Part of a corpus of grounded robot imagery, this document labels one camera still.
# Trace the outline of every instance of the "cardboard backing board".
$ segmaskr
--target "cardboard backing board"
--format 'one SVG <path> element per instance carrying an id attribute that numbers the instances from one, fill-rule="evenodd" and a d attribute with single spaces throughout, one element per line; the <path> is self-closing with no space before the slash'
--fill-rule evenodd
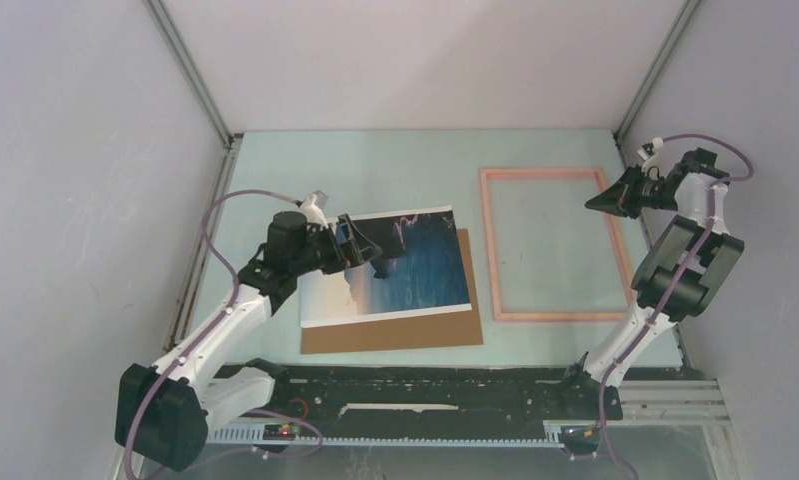
<path id="1" fill-rule="evenodd" d="M 472 257 L 470 256 L 470 235 L 466 229 L 458 230 L 458 243 L 461 247 L 461 258 L 464 261 L 467 286 L 470 289 L 471 310 L 330 327 L 304 328 L 302 329 L 301 352 L 303 354 L 368 352 L 481 345 L 483 339 L 478 295 Z"/>

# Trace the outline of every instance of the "pink picture frame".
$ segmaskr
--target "pink picture frame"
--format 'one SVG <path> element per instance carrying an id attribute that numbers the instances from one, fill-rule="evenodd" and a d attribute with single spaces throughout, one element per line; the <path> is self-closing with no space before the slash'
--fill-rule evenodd
<path id="1" fill-rule="evenodd" d="M 483 168 L 479 171 L 481 181 L 482 210 L 484 212 L 484 231 L 487 241 L 487 261 L 490 269 L 490 289 L 493 298 L 493 317 L 497 322 L 616 322 L 625 315 L 625 310 L 590 312 L 505 312 L 502 308 L 502 297 L 499 286 L 499 271 L 496 260 L 496 239 L 493 232 L 493 213 L 491 208 L 489 181 L 493 179 L 593 179 L 597 193 L 608 188 L 605 172 L 601 168 Z M 632 266 L 629 253 L 623 240 L 620 224 L 612 215 L 605 216 L 605 225 L 614 250 L 620 282 L 626 301 L 634 300 L 634 292 L 629 288 L 632 279 Z"/>

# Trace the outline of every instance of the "white wall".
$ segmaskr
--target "white wall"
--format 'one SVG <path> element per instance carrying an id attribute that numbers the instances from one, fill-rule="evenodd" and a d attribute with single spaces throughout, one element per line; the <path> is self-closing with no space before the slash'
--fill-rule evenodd
<path id="1" fill-rule="evenodd" d="M 616 128 L 683 0 L 175 0 L 235 132 Z"/>
<path id="2" fill-rule="evenodd" d="M 746 252 L 685 337 L 720 382 L 754 478 L 799 478 L 799 1 L 704 3 L 628 150 L 685 131 L 735 144 L 758 168 L 726 200 Z M 743 171 L 719 152 L 719 164 Z M 660 232 L 666 217 L 651 220 Z"/>
<path id="3" fill-rule="evenodd" d="M 0 479 L 104 478 L 221 145 L 139 0 L 0 0 Z"/>

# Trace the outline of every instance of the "light green tabletop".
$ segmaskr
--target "light green tabletop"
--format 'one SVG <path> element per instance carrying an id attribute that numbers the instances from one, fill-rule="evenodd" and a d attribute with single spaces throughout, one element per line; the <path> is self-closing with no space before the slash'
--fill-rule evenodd
<path id="1" fill-rule="evenodd" d="M 276 363 L 335 365 L 425 365 L 425 366 L 558 366 L 577 361 L 584 352 L 598 345 L 611 331 L 613 323 L 497 323 L 493 321 L 490 280 L 485 247 L 484 219 L 479 186 L 482 167 L 601 167 L 609 181 L 622 174 L 614 141 L 605 130 L 477 130 L 477 131 L 366 131 L 366 132 L 261 132 L 246 134 L 234 168 L 229 191 L 260 188 L 304 198 L 314 190 L 329 195 L 327 216 L 341 213 L 362 214 L 392 210 L 452 205 L 459 228 L 470 233 L 476 285 L 479 296 L 484 345 L 420 350 L 302 355 L 299 353 L 298 293 L 290 297 L 278 313 L 250 337 L 243 339 L 231 362 L 261 357 Z M 549 278 L 538 269 L 515 272 L 513 284 L 503 299 L 515 305 L 536 303 L 544 296 L 531 297 L 533 291 L 519 281 L 519 275 L 533 275 L 532 285 L 561 304 L 573 303 L 569 291 L 583 291 L 561 285 L 583 285 L 584 279 L 598 278 L 602 284 L 615 280 L 613 259 L 590 262 L 572 251 L 579 242 L 596 238 L 558 231 L 550 236 L 544 211 L 554 202 L 579 202 L 590 190 L 561 194 L 560 187 L 543 193 L 531 190 L 535 205 L 544 208 L 509 209 L 498 212 L 499 237 L 546 239 L 546 248 L 534 255 L 573 264 L 559 269 Z M 258 244 L 266 239 L 272 215 L 288 209 L 287 204 L 265 197 L 237 197 L 224 206 L 215 235 L 219 250 L 235 267 L 245 264 Z M 640 225 L 621 219 L 621 227 L 633 268 L 646 255 L 646 242 Z M 500 232 L 512 232 L 501 235 Z M 515 247 L 513 255 L 520 250 Z M 230 278 L 214 260 L 202 280 L 191 329 L 207 317 L 230 286 Z M 573 272 L 562 276 L 561 271 Z M 597 295 L 597 305 L 585 310 L 616 306 L 622 294 Z M 681 356 L 670 332 L 653 342 L 635 362 L 637 366 L 675 367 Z"/>

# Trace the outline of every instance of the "table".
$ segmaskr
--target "table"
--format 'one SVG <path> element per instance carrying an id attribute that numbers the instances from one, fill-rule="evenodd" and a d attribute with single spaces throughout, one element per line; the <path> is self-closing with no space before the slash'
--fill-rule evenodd
<path id="1" fill-rule="evenodd" d="M 469 230 L 484 345 L 425 350 L 302 355 L 299 298 L 243 340 L 230 362 L 261 357 L 286 364 L 396 366 L 558 366 L 577 361 L 613 323 L 495 323 L 481 212 L 481 167 L 601 167 L 609 180 L 623 171 L 606 130 L 471 130 L 259 132 L 245 134 L 229 191 L 261 188 L 297 198 L 329 195 L 326 214 L 370 213 L 452 205 L 459 228 Z M 266 238 L 272 215 L 289 205 L 263 197 L 229 201 L 215 244 L 233 265 L 243 265 Z M 621 222 L 633 266 L 646 255 L 640 224 Z M 190 329 L 224 298 L 230 278 L 210 260 L 201 279 Z M 665 334 L 636 366 L 682 364 L 675 338 Z"/>

